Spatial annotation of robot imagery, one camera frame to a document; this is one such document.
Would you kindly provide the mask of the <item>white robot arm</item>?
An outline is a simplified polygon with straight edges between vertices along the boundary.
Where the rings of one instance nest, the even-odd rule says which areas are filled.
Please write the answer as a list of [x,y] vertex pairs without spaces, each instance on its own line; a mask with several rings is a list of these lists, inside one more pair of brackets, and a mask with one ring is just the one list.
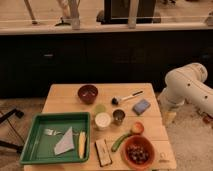
[[164,125],[174,120],[185,101],[213,117],[213,88],[204,84],[207,76],[207,69],[200,63],[190,63],[166,74],[166,87],[157,98]]

